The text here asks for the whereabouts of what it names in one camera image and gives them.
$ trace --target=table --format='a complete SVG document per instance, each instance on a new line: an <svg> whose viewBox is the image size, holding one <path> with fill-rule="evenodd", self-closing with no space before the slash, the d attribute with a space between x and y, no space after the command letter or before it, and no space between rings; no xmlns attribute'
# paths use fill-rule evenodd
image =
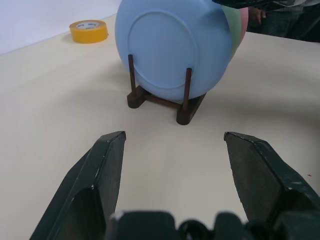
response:
<svg viewBox="0 0 320 240"><path fill-rule="evenodd" d="M208 227L246 220L225 131L268 141L320 193L320 45L247 33L187 126L151 102L127 106L129 75L109 37L68 33L0 56L0 234L28 239L68 170L104 134L126 131L117 210L171 211Z"/></svg>

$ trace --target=blue plate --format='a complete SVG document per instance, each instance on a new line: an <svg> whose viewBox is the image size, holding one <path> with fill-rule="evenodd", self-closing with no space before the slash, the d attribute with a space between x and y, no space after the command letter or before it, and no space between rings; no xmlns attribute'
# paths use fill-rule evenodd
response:
<svg viewBox="0 0 320 240"><path fill-rule="evenodd" d="M192 68L190 99L212 89L232 50L227 18L212 0L122 0L115 40L127 70L133 55L138 84L171 101L184 98L187 68Z"/></svg>

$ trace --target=dark wooden stand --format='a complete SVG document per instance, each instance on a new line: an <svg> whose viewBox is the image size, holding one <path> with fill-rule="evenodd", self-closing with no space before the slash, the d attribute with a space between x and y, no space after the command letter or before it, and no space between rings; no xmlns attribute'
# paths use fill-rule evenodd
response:
<svg viewBox="0 0 320 240"><path fill-rule="evenodd" d="M145 102L145 100L148 100L157 104L177 109L176 122L180 125L188 125L206 95L203 94L194 99L189 99L192 69L186 69L183 103L179 104L173 101L168 101L160 97L154 96L150 92L143 89L141 86L136 87L134 58L131 54L128 55L128 60L130 70L131 93L126 98L128 101L129 108L137 109L141 106L141 104Z"/></svg>

